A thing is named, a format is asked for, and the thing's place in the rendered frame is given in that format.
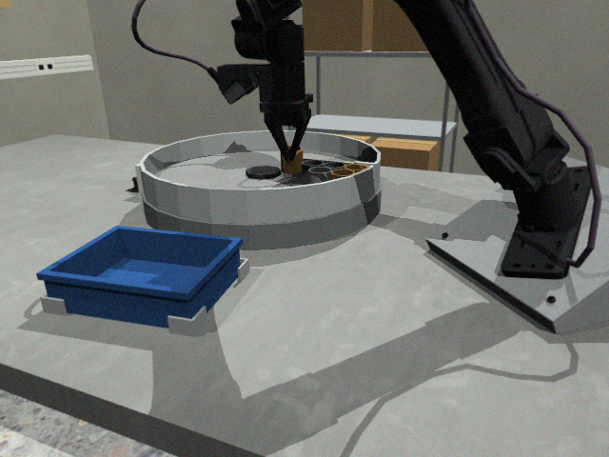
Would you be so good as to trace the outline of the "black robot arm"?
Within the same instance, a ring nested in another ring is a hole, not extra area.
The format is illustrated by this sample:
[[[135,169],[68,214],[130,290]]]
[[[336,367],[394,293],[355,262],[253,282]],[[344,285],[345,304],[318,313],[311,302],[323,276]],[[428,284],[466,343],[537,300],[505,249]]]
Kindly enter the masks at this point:
[[[481,23],[464,0],[393,1],[417,30],[451,89],[468,130],[463,140],[475,160],[494,183],[513,190],[520,213],[501,262],[503,275],[566,277],[591,191],[587,166],[568,168],[561,161],[569,144],[556,132],[545,108],[509,84],[500,60],[527,89],[504,60],[473,0]],[[246,59],[267,60],[276,68],[217,67],[219,90],[230,105],[258,87],[260,102],[283,102],[277,64],[291,70],[291,64],[305,60],[304,28],[284,19],[302,5],[301,0],[236,0],[240,15],[231,21],[236,50]]]

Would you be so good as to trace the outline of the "blue plastic tray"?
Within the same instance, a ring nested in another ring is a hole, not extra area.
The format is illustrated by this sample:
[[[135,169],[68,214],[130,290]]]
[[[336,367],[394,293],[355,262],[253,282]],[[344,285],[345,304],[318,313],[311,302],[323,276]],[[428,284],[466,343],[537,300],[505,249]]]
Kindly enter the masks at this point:
[[[168,316],[210,311],[238,278],[239,247],[235,237],[116,226],[36,275],[67,313],[168,328]]]

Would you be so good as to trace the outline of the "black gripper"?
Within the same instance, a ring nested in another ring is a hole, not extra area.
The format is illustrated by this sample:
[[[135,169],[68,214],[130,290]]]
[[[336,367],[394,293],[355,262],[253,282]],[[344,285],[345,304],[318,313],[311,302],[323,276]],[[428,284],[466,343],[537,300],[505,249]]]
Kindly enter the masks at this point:
[[[286,70],[285,64],[278,65],[278,68],[282,71],[283,102],[261,102],[260,112],[264,112],[265,124],[284,159],[293,161],[311,118],[309,103],[313,103],[313,94],[305,94],[305,62],[291,64],[291,70]],[[296,128],[291,149],[282,126]]]

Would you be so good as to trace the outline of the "grey metal bushing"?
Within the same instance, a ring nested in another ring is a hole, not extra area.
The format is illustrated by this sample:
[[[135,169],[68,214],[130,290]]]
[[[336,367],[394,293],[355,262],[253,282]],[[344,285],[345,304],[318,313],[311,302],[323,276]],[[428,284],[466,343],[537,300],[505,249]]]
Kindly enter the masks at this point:
[[[328,173],[312,173],[312,172],[328,172]],[[308,184],[317,184],[330,181],[330,173],[332,169],[326,167],[315,167],[308,170]]]
[[[324,164],[321,160],[306,160],[302,162],[302,185],[308,185],[308,170],[315,167],[322,167]],[[310,165],[310,166],[305,166]],[[320,166],[315,166],[320,165]]]
[[[335,169],[344,169],[345,163],[341,163],[341,162],[328,162],[328,163],[324,163],[323,167],[331,168],[332,170],[335,170]],[[343,168],[340,168],[340,167],[343,167]]]

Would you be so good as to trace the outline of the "bronze bushing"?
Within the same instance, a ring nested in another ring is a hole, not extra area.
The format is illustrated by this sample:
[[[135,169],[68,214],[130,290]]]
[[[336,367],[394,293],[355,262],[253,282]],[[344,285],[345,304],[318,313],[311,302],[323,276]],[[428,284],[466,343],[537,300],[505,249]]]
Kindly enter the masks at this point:
[[[343,177],[352,175],[354,173],[355,173],[355,171],[351,170],[351,169],[335,169],[335,170],[332,170],[330,173],[330,180],[343,178]],[[335,175],[335,174],[337,174],[337,175]]]
[[[366,165],[362,165],[362,164],[351,164],[351,165],[346,165],[346,166],[344,167],[344,169],[351,169],[351,170],[354,170],[354,171],[355,171],[355,173],[357,173],[357,172],[359,172],[359,171],[362,171],[362,170],[364,170],[364,169],[367,169],[367,168],[368,168],[368,166],[366,166]]]
[[[299,147],[293,161],[286,161],[281,153],[281,169],[283,173],[295,174],[302,172],[303,148]]]

